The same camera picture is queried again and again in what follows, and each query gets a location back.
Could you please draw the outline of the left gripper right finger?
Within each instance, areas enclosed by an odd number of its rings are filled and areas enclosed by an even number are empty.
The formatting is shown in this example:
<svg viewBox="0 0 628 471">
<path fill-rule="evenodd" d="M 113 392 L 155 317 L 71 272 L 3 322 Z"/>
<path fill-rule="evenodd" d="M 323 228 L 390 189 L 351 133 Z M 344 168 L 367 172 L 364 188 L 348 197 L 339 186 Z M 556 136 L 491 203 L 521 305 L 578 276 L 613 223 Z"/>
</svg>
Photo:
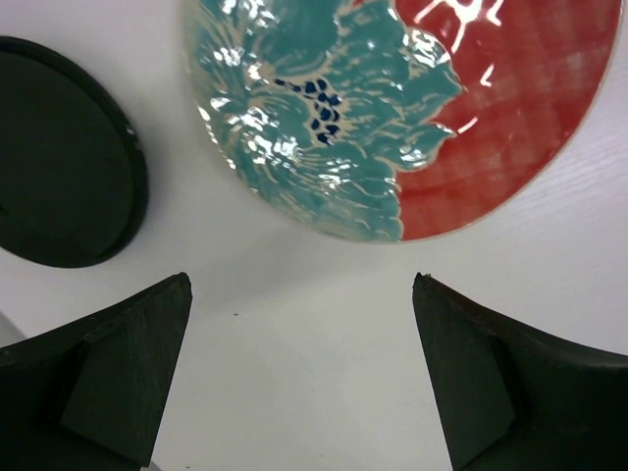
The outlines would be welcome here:
<svg viewBox="0 0 628 471">
<path fill-rule="evenodd" d="M 482 306 L 429 275 L 416 324 L 455 470 L 624 470 L 627 358 Z"/>
</svg>

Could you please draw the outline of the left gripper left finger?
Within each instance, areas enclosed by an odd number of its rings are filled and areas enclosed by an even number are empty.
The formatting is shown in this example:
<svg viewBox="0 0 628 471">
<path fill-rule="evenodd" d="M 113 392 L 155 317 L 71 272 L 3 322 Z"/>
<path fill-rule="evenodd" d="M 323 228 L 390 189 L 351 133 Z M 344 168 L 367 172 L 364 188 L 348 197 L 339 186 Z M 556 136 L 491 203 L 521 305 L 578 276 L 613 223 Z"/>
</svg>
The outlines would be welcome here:
<svg viewBox="0 0 628 471">
<path fill-rule="evenodd" d="M 149 467 L 191 304 L 179 273 L 2 347 L 2 468 Z"/>
</svg>

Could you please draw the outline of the small black plate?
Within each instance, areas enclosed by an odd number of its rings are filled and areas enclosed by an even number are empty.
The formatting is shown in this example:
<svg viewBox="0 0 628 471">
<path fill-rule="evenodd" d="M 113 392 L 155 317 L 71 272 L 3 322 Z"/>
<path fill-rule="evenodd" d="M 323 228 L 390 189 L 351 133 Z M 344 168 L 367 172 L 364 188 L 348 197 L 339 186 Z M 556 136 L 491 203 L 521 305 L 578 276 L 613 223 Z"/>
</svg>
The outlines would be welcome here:
<svg viewBox="0 0 628 471">
<path fill-rule="evenodd" d="M 2 248 L 94 266 L 132 241 L 148 200 L 140 140 L 108 91 L 54 50 L 2 37 Z"/>
</svg>

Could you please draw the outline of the teal red floral plate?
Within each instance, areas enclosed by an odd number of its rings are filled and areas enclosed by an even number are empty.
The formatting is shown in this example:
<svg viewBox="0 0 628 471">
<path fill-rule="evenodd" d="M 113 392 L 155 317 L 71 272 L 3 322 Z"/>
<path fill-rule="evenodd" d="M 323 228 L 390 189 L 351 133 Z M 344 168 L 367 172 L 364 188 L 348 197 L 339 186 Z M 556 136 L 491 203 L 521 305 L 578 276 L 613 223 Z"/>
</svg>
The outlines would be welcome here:
<svg viewBox="0 0 628 471">
<path fill-rule="evenodd" d="M 439 236 L 579 128 L 619 1 L 186 1 L 185 68 L 234 174 L 314 231 Z"/>
</svg>

